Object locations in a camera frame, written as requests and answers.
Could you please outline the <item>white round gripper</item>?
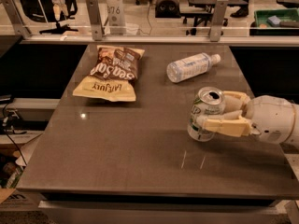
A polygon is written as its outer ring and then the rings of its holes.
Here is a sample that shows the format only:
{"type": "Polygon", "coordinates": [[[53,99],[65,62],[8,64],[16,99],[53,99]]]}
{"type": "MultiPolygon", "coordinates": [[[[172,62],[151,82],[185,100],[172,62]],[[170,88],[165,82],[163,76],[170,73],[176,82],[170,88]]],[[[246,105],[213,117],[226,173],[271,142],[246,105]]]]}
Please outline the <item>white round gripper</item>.
{"type": "Polygon", "coordinates": [[[201,115],[196,119],[204,130],[232,137],[251,134],[258,141],[269,144],[295,143],[294,103],[268,95],[250,100],[241,91],[224,91],[223,94],[225,114],[201,115]]]}

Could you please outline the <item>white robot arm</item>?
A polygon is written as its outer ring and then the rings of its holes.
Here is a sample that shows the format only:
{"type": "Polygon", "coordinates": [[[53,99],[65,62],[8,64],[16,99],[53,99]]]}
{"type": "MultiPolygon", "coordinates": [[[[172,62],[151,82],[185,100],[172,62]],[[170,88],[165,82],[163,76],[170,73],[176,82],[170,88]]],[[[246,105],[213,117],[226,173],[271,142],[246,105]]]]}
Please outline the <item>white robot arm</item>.
{"type": "Polygon", "coordinates": [[[251,136],[267,144],[299,147],[299,105],[284,98],[262,95],[250,98],[240,91],[224,91],[222,114],[201,115],[204,130],[226,136],[251,136]]]}

